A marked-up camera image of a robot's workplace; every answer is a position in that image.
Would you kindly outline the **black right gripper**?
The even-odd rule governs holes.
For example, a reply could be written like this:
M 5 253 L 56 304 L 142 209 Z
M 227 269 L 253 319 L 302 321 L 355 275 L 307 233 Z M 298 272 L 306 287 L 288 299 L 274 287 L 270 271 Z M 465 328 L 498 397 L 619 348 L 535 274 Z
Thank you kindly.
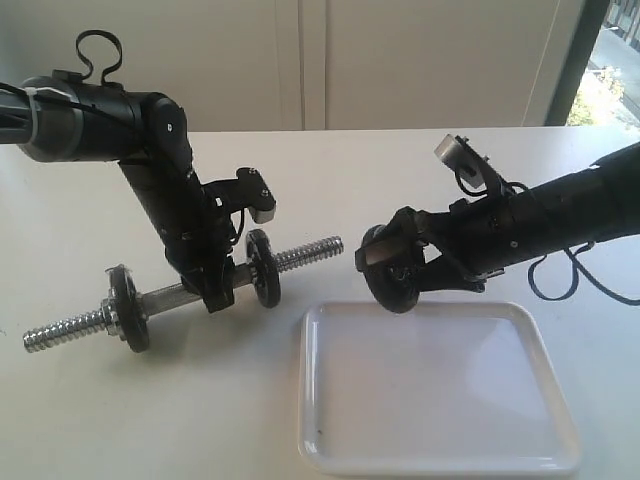
M 459 290 L 483 293 L 488 278 L 514 263 L 520 242 L 517 197 L 460 199 L 446 212 L 399 209 L 387 224 L 371 227 L 355 252 L 360 273 L 403 272 L 402 295 Z M 433 245 L 440 255 L 424 258 Z

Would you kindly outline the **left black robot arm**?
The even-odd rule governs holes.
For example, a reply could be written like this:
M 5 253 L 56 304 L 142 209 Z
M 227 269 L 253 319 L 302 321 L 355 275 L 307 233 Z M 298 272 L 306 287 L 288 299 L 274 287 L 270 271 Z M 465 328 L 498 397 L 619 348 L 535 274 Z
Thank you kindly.
M 182 282 L 211 312 L 233 303 L 229 197 L 198 178 L 186 114 L 167 95 L 66 71 L 2 84 L 1 141 L 41 163 L 116 162 Z

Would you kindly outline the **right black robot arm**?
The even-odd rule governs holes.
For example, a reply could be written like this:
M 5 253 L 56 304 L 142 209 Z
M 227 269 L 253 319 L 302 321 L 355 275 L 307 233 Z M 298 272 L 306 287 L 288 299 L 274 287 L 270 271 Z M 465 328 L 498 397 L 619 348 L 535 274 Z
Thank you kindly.
M 639 232 L 638 144 L 522 191 L 487 161 L 479 166 L 486 189 L 476 200 L 438 213 L 403 207 L 365 234 L 355 266 L 380 301 L 480 293 L 489 275 L 508 266 Z

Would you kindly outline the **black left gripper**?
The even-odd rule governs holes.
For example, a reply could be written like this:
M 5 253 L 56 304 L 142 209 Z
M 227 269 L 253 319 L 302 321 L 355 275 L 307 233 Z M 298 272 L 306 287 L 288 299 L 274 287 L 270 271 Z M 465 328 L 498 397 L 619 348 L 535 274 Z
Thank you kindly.
M 209 313 L 234 304 L 237 230 L 225 209 L 168 209 L 162 214 L 165 258 L 187 290 L 199 290 Z

